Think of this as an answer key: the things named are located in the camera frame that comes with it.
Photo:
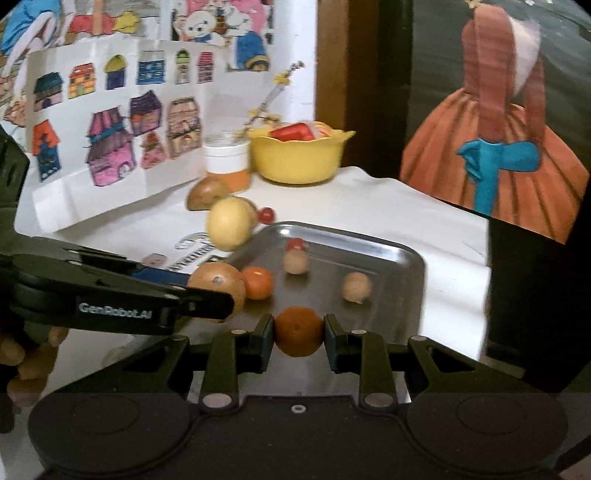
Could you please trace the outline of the person's left hand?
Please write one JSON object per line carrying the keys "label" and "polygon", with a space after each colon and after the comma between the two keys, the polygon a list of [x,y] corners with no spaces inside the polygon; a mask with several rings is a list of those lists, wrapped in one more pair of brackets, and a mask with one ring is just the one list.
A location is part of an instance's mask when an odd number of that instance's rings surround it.
{"label": "person's left hand", "polygon": [[52,327],[47,340],[30,353],[12,338],[1,336],[1,364],[17,369],[6,387],[8,397],[16,406],[29,407],[39,400],[54,370],[59,346],[68,333],[68,328]]}

